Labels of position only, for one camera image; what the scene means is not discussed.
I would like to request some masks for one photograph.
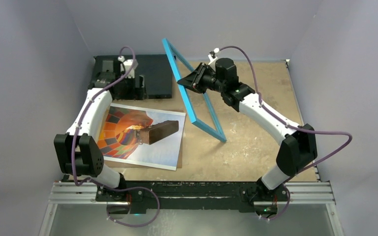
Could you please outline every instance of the floor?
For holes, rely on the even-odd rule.
[[[191,62],[196,67],[199,62]],[[240,82],[254,88],[247,62],[236,62]],[[287,118],[302,123],[289,74],[284,62],[253,64],[263,100]],[[189,71],[180,64],[181,75]],[[208,91],[227,137],[226,143],[192,125],[186,119],[183,137],[182,168],[168,171],[154,168],[115,168],[128,180],[208,180],[256,181],[276,163],[279,146],[258,124],[225,105],[219,93]],[[201,94],[190,93],[198,117],[213,127]],[[121,104],[162,110],[185,110],[174,83],[173,98],[145,101],[116,101]],[[292,181],[316,181],[313,168]]]

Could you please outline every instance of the wall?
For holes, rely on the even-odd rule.
[[[354,135],[318,167],[346,235],[378,235],[378,1],[323,1],[290,72],[305,122]],[[344,140],[318,137],[320,156]]]
[[[237,45],[252,59],[287,59],[322,0],[66,0],[90,52],[164,53],[167,37],[187,59]],[[234,59],[244,59],[229,50]]]
[[[37,235],[92,57],[60,0],[0,0],[0,235]]]

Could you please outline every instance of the cable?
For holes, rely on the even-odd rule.
[[[252,70],[252,74],[253,74],[253,79],[254,79],[254,88],[258,94],[258,102],[259,104],[263,107],[263,109],[269,113],[271,116],[273,116],[275,119],[277,119],[280,123],[282,123],[284,126],[288,127],[288,128],[291,128],[291,129],[294,129],[294,130],[297,130],[297,131],[300,131],[300,132],[304,132],[304,133],[309,133],[309,134],[321,134],[321,135],[345,135],[345,136],[348,136],[348,139],[347,141],[341,145],[340,147],[338,147],[337,149],[335,149],[334,151],[332,151],[330,154],[326,155],[325,157],[321,158],[320,160],[302,168],[301,170],[298,171],[297,174],[311,168],[311,167],[314,167],[316,166],[317,164],[325,161],[326,159],[330,158],[331,156],[333,156],[334,154],[338,153],[339,151],[341,151],[343,148],[345,148],[350,142],[351,140],[353,139],[353,136],[348,133],[348,132],[344,132],[344,131],[314,131],[314,130],[307,130],[307,129],[302,129],[300,127],[295,127],[295,126],[292,126],[288,123],[286,123],[286,121],[284,121],[282,118],[278,117],[276,114],[274,114],[272,111],[270,111],[263,103],[263,99],[262,99],[262,96],[261,96],[261,93],[260,91],[258,90],[258,85],[257,85],[257,78],[255,76],[255,72],[254,72],[254,68],[253,68],[253,64],[249,58],[249,56],[247,56],[246,52],[244,52],[244,50],[242,50],[241,48],[237,47],[237,46],[225,46],[225,47],[222,47],[220,48],[220,51],[224,50],[224,49],[227,49],[227,48],[235,48],[237,50],[239,50],[247,59],[247,61],[249,62],[249,65],[250,65],[250,68]],[[283,214],[285,211],[286,211],[286,208],[287,206],[289,205],[289,201],[290,201],[290,192],[289,190],[286,188],[285,185],[283,185],[284,188],[286,189],[286,192],[288,193],[288,202],[286,203],[285,207],[283,208],[283,210],[278,213],[275,217],[271,218],[272,220],[273,219],[276,219],[278,218],[281,214]]]
[[[98,186],[102,186],[106,189],[109,189],[111,191],[114,191],[114,192],[126,192],[126,191],[129,191],[129,190],[135,190],[135,189],[142,189],[142,190],[146,190],[146,191],[149,191],[153,196],[154,198],[156,199],[157,201],[157,211],[156,211],[156,214],[154,215],[154,217],[147,221],[146,223],[144,224],[138,224],[138,225],[132,225],[132,224],[127,224],[127,223],[124,223],[124,222],[120,222],[120,221],[117,221],[115,220],[114,218],[112,218],[110,215],[109,215],[109,212],[108,212],[108,209],[107,209],[107,214],[108,214],[108,219],[112,220],[113,222],[115,223],[118,223],[118,224],[121,224],[121,225],[125,225],[125,226],[128,226],[128,227],[143,227],[143,226],[146,226],[150,223],[152,223],[158,216],[158,214],[160,213],[160,201],[158,199],[158,196],[150,189],[146,188],[146,187],[131,187],[131,188],[125,188],[125,189],[115,189],[115,188],[110,188],[110,187],[107,187],[107,186],[104,186],[102,183],[99,183],[93,179],[90,179],[89,177],[88,178],[85,178],[84,180],[78,182],[77,180],[77,173],[76,173],[76,165],[75,165],[75,149],[76,149],[76,140],[77,140],[77,136],[79,134],[79,130],[80,130],[80,126],[82,125],[82,121],[83,119],[85,118],[85,114],[86,112],[89,110],[89,107],[91,106],[91,104],[94,102],[94,100],[99,96],[101,95],[103,92],[107,91],[108,89],[110,89],[112,86],[116,85],[117,83],[119,83],[121,80],[123,80],[125,77],[127,77],[127,75],[131,72],[131,70],[135,67],[135,52],[132,48],[130,48],[129,46],[124,46],[120,49],[120,56],[122,55],[122,52],[125,48],[128,48],[130,49],[131,53],[132,53],[132,65],[131,67],[129,68],[129,70],[127,70],[125,72],[124,75],[120,76],[117,80],[115,80],[113,83],[105,86],[103,89],[101,89],[100,91],[98,91],[97,93],[95,93],[95,95],[89,100],[89,102],[86,104],[86,107],[83,109],[83,112],[82,114],[80,115],[78,121],[77,121],[77,126],[76,126],[76,129],[74,131],[74,134],[73,134],[73,142],[72,142],[72,148],[71,148],[71,163],[72,163],[72,174],[73,174],[73,180],[74,180],[74,183],[76,186],[80,186],[82,185],[83,183],[87,182],[88,180],[90,180],[90,182],[98,185]]]

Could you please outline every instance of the blue frame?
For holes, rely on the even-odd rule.
[[[173,75],[175,76],[176,82],[178,82],[182,78],[182,76],[180,75],[180,71],[177,67],[174,55],[176,56],[176,59],[180,60],[186,66],[186,68],[189,69],[190,71],[193,71],[194,68],[182,56],[182,54],[180,54],[176,50],[176,48],[169,42],[169,40],[164,38],[162,42],[163,42],[164,50],[166,51],[167,58],[169,59],[170,66],[172,68]],[[211,128],[209,125],[205,124],[205,122],[198,119],[198,117],[196,117],[196,113],[195,113],[195,110],[193,109],[192,103],[190,102],[188,92],[186,91],[185,87],[183,87],[182,85],[178,85],[178,87],[179,87],[180,95],[182,96],[182,99],[183,99],[183,103],[185,104],[190,122],[194,124],[196,127],[207,132],[214,138],[220,140],[221,142],[226,142],[227,139],[225,137],[224,131],[222,130],[217,114],[215,114],[214,107],[212,106],[212,103],[209,100],[208,94],[204,93],[203,97],[205,99],[206,105],[209,110],[209,114],[211,115],[211,118],[212,118],[212,121],[214,122],[216,130]]]

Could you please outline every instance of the table top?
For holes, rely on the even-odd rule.
[[[199,62],[192,61],[195,68]],[[235,62],[240,82],[254,88],[249,64]],[[284,61],[255,62],[254,71],[263,100],[285,117],[302,123],[290,76]],[[181,63],[182,76],[189,74]],[[208,91],[222,129],[227,138],[221,143],[190,123],[187,117],[183,132],[182,168],[176,171],[156,168],[114,168],[128,180],[195,180],[195,181],[256,181],[276,164],[279,146],[257,123],[227,106],[221,95]],[[214,127],[201,94],[189,92],[195,112],[201,120]],[[144,101],[114,101],[124,105],[160,109],[184,110],[177,83],[173,83],[171,99]],[[313,168],[301,173],[292,181],[316,181]]]

